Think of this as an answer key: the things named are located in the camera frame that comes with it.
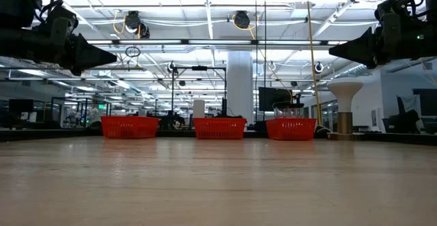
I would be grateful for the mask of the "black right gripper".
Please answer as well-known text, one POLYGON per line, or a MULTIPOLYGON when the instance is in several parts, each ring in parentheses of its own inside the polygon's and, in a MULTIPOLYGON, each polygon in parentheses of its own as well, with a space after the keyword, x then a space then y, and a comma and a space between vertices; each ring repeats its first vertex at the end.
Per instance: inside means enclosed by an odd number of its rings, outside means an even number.
POLYGON ((372 33, 368 28, 359 38, 331 47, 330 55, 355 61, 368 69, 405 59, 402 48, 403 0, 386 0, 378 4, 375 17, 380 26, 372 33))

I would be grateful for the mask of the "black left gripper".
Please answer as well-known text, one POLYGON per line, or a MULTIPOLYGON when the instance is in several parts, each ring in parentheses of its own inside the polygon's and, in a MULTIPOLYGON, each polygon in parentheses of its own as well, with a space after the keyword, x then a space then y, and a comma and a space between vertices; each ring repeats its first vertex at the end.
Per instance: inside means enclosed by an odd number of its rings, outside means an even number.
POLYGON ((62 4, 52 6, 45 19, 40 21, 40 61, 55 63, 66 68, 75 76, 82 71, 117 61, 113 53, 102 50, 87 42, 82 34, 72 32, 79 24, 76 14, 62 4))

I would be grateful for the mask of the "black office chair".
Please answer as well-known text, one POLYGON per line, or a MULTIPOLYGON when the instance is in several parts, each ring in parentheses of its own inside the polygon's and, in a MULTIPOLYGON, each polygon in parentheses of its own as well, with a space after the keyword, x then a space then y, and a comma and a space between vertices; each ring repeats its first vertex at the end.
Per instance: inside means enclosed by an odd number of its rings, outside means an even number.
POLYGON ((404 103, 401 97, 397 96, 397 106, 399 113, 392 115, 389 118, 383 118, 383 124, 387 133, 400 134, 419 134, 417 122, 420 120, 416 110, 405 110, 404 103))

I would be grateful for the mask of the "white bulb lamp metal base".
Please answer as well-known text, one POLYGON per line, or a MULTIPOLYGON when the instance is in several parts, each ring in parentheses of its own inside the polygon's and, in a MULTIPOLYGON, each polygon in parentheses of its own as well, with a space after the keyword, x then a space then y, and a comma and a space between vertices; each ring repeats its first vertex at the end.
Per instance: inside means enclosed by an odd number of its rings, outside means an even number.
POLYGON ((337 99, 339 134, 352 134, 352 100, 362 87, 363 83, 354 78, 333 79, 327 84, 327 88, 337 99))

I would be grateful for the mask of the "red plastic basket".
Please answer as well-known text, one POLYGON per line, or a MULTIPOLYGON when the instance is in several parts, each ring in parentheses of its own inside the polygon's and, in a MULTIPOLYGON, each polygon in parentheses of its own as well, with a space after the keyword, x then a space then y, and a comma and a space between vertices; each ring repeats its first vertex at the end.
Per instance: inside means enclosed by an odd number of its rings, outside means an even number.
POLYGON ((103 116, 103 136, 110 139, 145 139, 156 136, 159 119, 144 116, 103 116))
POLYGON ((194 119, 195 134, 198 139, 242 139, 245 125, 245 118, 238 117, 194 119))
POLYGON ((266 121, 270 139, 281 141, 312 140, 316 119, 313 118, 275 118, 266 121))

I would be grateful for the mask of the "black display screen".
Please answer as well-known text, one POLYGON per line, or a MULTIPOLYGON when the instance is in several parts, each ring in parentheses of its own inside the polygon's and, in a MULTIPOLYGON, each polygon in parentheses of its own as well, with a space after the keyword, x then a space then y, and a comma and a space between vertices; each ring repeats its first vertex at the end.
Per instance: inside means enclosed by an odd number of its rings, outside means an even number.
POLYGON ((259 110, 274 111, 275 107, 286 107, 292 103, 292 95, 287 89, 259 87, 259 110))

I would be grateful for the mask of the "white cylinder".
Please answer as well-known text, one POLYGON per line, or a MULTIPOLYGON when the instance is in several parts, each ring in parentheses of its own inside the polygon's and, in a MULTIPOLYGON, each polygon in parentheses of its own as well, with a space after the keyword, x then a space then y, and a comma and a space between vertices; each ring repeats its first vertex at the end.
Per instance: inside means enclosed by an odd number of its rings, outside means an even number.
POLYGON ((204 118, 205 117, 205 101, 204 100, 194 100, 193 101, 193 118, 204 118))

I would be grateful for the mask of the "white round column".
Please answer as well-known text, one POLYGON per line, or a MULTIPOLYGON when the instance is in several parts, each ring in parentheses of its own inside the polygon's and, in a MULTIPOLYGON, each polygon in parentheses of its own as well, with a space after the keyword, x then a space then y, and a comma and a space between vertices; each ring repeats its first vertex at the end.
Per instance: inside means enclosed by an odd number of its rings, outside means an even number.
POLYGON ((227 54, 227 108, 253 123, 253 59, 250 51, 227 54))

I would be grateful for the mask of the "black gantry frame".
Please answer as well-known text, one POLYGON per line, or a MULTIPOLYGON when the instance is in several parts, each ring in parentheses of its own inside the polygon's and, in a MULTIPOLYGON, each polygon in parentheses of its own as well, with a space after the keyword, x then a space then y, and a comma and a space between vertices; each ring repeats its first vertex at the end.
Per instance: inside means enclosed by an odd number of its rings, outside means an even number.
POLYGON ((221 101, 221 115, 227 115, 227 69, 215 66, 176 66, 171 63, 169 66, 171 71, 171 112, 174 112, 174 95, 175 95, 175 72, 178 71, 178 76, 182 76, 186 70, 207 72, 208 70, 213 71, 218 77, 224 82, 223 99, 221 101))

